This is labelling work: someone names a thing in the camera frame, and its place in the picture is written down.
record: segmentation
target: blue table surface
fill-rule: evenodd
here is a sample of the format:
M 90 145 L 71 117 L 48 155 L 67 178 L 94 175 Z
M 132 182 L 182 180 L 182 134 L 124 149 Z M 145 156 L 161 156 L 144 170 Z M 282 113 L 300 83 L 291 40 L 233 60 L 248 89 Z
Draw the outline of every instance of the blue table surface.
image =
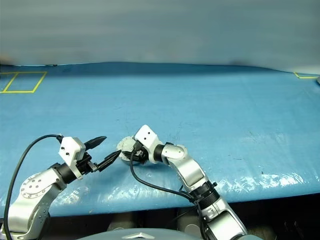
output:
M 34 93 L 0 93 L 0 217 L 9 182 L 35 138 L 59 134 L 83 142 L 107 136 L 90 150 L 94 162 L 149 125 L 163 142 L 183 144 L 229 202 L 320 192 L 320 85 L 293 73 L 256 67 L 96 63 L 1 67 L 47 74 Z M 38 73 L 20 73 L 7 91 L 30 90 Z M 16 179 L 12 201 L 27 177 L 62 159 L 54 139 L 38 143 Z M 135 167 L 154 184 L 178 190 L 169 167 Z M 176 195 L 135 181 L 118 159 L 103 172 L 71 183 L 50 208 L 53 216 L 189 206 Z

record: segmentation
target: dark floor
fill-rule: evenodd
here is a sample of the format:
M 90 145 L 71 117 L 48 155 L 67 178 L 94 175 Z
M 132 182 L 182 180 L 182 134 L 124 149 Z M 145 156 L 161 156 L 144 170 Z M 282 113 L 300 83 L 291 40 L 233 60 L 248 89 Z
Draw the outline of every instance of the dark floor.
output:
M 250 233 L 264 239 L 316 240 L 320 229 L 320 194 L 252 202 L 232 203 L 231 207 Z M 131 213 L 137 228 L 165 228 L 178 209 L 147 210 Z M 107 231 L 114 214 L 52 217 L 43 240 L 75 240 Z

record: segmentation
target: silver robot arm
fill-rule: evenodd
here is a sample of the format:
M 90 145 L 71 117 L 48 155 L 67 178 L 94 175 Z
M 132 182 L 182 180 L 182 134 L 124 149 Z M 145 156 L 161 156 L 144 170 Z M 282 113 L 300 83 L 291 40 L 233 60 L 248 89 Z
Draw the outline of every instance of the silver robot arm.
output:
M 8 226 L 12 239 L 38 239 L 49 217 L 51 203 L 67 184 L 75 179 L 82 179 L 88 173 L 101 172 L 116 160 L 120 151 L 108 155 L 100 164 L 90 161 L 91 156 L 86 150 L 98 146 L 105 139 L 106 137 L 96 137 L 86 143 L 76 137 L 62 139 L 59 155 L 65 163 L 56 163 L 26 179 L 20 187 L 19 196 L 10 206 Z M 0 239 L 7 239 L 4 226 L 0 229 Z
M 140 142 L 150 162 L 162 162 L 179 175 L 184 189 L 195 199 L 210 240 L 245 239 L 247 230 L 229 204 L 215 190 L 200 165 L 188 154 L 183 145 L 163 144 L 149 126 L 142 126 L 134 135 Z M 250 236 L 248 239 L 260 239 Z

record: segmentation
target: blue tablecloth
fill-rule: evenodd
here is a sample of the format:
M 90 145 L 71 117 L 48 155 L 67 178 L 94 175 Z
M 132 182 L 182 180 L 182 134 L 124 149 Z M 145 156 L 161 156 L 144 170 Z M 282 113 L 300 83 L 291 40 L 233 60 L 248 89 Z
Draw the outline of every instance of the blue tablecloth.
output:
M 100 162 L 144 124 L 163 142 L 185 145 L 229 202 L 320 192 L 320 85 L 314 79 L 255 67 L 136 63 L 2 66 L 0 77 L 1 90 L 9 92 L 0 93 L 0 217 L 13 170 L 35 138 L 62 133 L 85 142 L 106 135 L 90 151 Z M 62 163 L 58 151 L 53 139 L 30 151 L 12 201 L 24 179 Z M 165 165 L 135 169 L 154 184 L 175 190 L 181 185 Z M 135 181 L 118 159 L 71 183 L 50 212 L 68 216 L 189 204 Z

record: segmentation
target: gray wall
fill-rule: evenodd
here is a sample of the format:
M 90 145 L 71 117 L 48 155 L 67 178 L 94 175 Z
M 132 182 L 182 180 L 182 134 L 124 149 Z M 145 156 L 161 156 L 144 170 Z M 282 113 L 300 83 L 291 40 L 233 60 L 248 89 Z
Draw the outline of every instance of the gray wall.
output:
M 0 0 L 0 56 L 320 74 L 320 0 Z

